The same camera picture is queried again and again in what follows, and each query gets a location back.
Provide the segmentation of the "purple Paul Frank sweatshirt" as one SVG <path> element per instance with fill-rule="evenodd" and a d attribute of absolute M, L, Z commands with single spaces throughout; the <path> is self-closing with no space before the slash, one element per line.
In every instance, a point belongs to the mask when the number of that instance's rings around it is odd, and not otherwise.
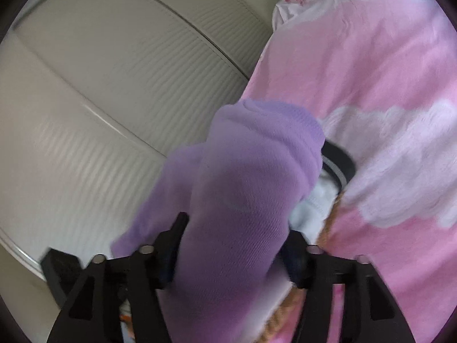
<path fill-rule="evenodd" d="M 123 257 L 189 215 L 176 273 L 160 304 L 173 342 L 234 342 L 321 172 L 324 133 L 306 109 L 241 100 L 220 108 L 203 143 L 181 148 L 131 227 Z"/>

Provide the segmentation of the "folded white clothes stack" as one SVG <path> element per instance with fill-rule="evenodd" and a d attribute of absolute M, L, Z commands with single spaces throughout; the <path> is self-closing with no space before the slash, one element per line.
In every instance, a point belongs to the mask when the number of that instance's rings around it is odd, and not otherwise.
<path fill-rule="evenodd" d="M 326 140 L 321 149 L 322 170 L 314 188 L 293 209 L 289 217 L 292 230 L 308 243 L 318 243 L 325 222 L 338 196 L 356 175 L 356 164 L 345 150 Z"/>

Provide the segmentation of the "pink white floral duvet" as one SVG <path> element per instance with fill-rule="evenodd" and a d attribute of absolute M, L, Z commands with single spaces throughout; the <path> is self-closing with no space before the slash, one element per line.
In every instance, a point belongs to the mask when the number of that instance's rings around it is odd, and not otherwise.
<path fill-rule="evenodd" d="M 365 254 L 417 342 L 456 308 L 456 30 L 435 0 L 280 0 L 244 97 L 307 108 L 356 163 L 328 250 Z"/>

